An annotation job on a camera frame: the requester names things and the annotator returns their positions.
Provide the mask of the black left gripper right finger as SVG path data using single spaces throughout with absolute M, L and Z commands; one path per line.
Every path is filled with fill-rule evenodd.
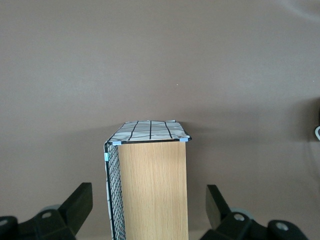
M 205 209 L 211 228 L 202 240 L 266 240 L 267 228 L 247 214 L 231 211 L 218 187 L 206 187 Z

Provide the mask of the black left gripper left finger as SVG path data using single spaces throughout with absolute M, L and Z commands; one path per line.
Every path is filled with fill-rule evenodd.
M 21 224 L 21 240 L 75 240 L 93 208 L 93 188 L 83 182 L 57 209 L 48 208 Z

